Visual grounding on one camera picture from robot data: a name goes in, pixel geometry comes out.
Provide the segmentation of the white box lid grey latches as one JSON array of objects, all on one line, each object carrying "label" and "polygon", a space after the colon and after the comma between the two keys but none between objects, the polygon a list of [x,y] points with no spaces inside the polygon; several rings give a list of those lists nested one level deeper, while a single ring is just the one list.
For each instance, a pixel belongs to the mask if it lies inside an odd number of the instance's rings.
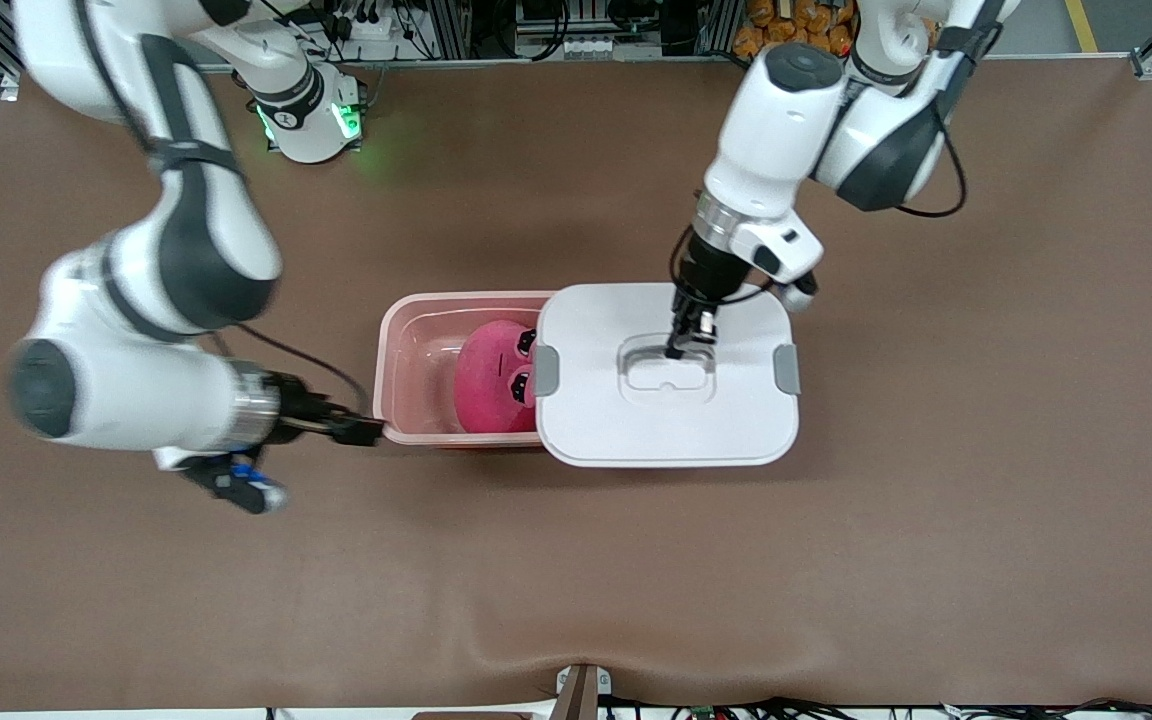
[{"label": "white box lid grey latches", "polygon": [[669,283],[576,285],[541,306],[530,382],[550,454],[577,468],[768,464],[799,429],[791,323],[776,296],[722,306],[714,344],[666,354]]}]

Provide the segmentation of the pink plush toy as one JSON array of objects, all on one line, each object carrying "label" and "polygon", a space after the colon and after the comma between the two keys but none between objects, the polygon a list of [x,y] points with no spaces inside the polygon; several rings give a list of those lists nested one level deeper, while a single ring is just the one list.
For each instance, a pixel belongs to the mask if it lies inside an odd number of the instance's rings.
[{"label": "pink plush toy", "polygon": [[532,392],[535,328],[494,320],[475,329],[454,363],[454,414],[471,434],[531,433],[536,424]]}]

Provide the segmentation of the pink translucent plastic box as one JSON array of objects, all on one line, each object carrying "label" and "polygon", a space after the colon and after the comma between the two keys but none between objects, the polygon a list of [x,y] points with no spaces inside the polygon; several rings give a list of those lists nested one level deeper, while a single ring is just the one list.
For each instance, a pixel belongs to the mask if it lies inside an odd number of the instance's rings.
[{"label": "pink translucent plastic box", "polygon": [[470,434],[454,414],[454,363],[486,323],[535,327],[550,291],[415,293],[381,320],[372,415],[391,442],[448,450],[538,448],[536,432]]}]

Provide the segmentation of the orange snack bags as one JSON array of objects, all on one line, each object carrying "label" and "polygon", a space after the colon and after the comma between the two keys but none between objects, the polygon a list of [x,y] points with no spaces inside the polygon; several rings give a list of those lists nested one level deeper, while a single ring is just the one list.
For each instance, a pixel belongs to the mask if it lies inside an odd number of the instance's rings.
[{"label": "orange snack bags", "polygon": [[859,26],[856,0],[744,0],[744,10],[732,41],[732,54],[742,59],[782,44],[809,44],[846,58]]}]

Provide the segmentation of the brown table mat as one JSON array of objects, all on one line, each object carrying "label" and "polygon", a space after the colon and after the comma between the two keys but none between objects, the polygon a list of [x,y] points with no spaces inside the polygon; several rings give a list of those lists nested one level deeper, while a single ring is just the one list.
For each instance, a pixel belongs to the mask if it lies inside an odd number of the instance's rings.
[{"label": "brown table mat", "polygon": [[861,214],[797,316],[763,468],[275,448],[255,518],[18,427],[6,357],[58,256],[157,183],[122,128],[0,103],[0,711],[503,705],[589,661],[653,703],[1152,702],[1152,83],[984,61],[965,209]]}]

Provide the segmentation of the white power strip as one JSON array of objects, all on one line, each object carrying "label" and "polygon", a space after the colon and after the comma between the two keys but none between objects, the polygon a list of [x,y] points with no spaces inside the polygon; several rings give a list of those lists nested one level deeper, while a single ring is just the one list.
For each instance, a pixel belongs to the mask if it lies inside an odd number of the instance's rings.
[{"label": "white power strip", "polygon": [[357,44],[396,44],[402,38],[397,20],[379,12],[372,13],[366,6],[362,9],[362,18],[357,12],[338,13],[328,20],[326,29],[332,40],[357,41]]}]

